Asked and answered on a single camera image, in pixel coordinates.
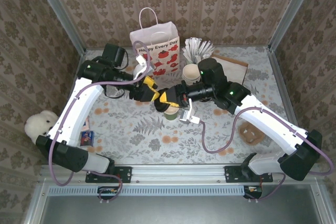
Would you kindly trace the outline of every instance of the white plush toy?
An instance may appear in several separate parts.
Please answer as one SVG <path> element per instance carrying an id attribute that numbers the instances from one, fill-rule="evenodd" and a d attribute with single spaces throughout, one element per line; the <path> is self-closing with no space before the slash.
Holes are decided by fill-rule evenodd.
<path id="1" fill-rule="evenodd" d="M 35 144 L 39 135 L 46 136 L 58 120 L 58 116 L 51 111 L 43 110 L 41 113 L 28 118 L 25 132 Z"/>

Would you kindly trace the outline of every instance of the white paper bag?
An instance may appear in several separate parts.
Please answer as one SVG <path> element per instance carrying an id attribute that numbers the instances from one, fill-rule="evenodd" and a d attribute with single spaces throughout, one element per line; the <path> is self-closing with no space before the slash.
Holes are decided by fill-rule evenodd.
<path id="1" fill-rule="evenodd" d="M 145 9 L 150 9 L 156 18 L 156 25 L 142 28 L 141 13 Z M 140 30 L 130 33 L 132 44 L 139 40 L 148 47 L 151 54 L 151 61 L 154 64 L 155 76 L 175 72 L 180 68 L 180 37 L 176 26 L 172 22 L 159 24 L 156 13 L 153 9 L 146 7 L 139 14 Z M 136 45 L 138 53 L 147 58 L 147 54 L 140 44 Z"/>

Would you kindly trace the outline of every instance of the gray floor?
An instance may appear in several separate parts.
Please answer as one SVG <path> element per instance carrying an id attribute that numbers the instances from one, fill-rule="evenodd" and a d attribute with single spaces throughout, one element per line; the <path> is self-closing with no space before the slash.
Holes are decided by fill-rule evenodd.
<path id="1" fill-rule="evenodd" d="M 321 220 L 310 186 L 282 186 L 257 204 L 242 196 L 124 196 L 108 204 L 100 204 L 96 197 L 49 197 L 41 223 L 319 224 Z"/>

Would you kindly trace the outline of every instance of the green cup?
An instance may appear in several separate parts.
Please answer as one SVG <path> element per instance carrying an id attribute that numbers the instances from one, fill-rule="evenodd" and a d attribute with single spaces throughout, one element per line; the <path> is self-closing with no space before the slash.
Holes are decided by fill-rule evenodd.
<path id="1" fill-rule="evenodd" d="M 168 109 L 163 112 L 163 114 L 167 120 L 175 120 L 178 116 L 178 108 L 169 106 Z"/>

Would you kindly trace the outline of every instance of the paper bag handle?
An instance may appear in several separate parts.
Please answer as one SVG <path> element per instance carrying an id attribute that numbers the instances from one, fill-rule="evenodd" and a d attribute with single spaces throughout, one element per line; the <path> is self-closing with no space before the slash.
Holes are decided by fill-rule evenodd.
<path id="1" fill-rule="evenodd" d="M 152 8 L 145 7 L 145 8 L 142 8 L 142 10 L 141 10 L 140 13 L 139 13 L 139 24 L 140 24 L 141 29 L 143 29 L 143 28 L 142 28 L 142 24 L 141 24 L 141 13 L 142 13 L 142 11 L 145 10 L 145 9 L 149 9 L 149 10 L 151 10 L 151 11 L 154 13 L 154 15 L 155 15 L 155 19 L 156 19 L 156 24 L 158 25 L 159 22 L 158 22 L 158 20 L 157 20 L 157 15 L 156 15 L 155 11 L 154 11 Z"/>
<path id="2" fill-rule="evenodd" d="M 164 31 L 157 31 L 157 32 L 155 32 L 155 33 L 153 33 L 153 34 L 167 34 L 167 33 L 165 33 Z M 151 42 L 151 46 L 153 45 L 153 43 L 152 43 L 152 36 L 153 36 L 153 34 L 151 34 L 151 36 L 149 37 L 149 40 L 150 40 L 150 42 Z"/>

